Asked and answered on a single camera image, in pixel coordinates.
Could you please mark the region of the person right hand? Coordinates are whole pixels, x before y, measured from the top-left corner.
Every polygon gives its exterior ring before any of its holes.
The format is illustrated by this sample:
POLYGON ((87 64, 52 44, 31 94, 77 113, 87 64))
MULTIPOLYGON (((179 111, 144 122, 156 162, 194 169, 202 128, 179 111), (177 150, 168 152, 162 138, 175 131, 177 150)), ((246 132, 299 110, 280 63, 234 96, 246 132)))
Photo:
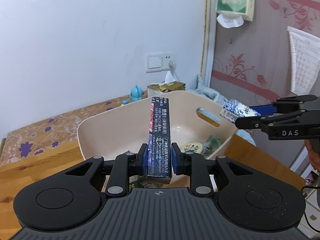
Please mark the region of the person right hand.
POLYGON ((305 147, 308 151, 308 158, 310 161, 311 166, 314 170, 320 172, 320 157, 317 152, 313 150, 312 144, 309 140, 304 141, 305 147))

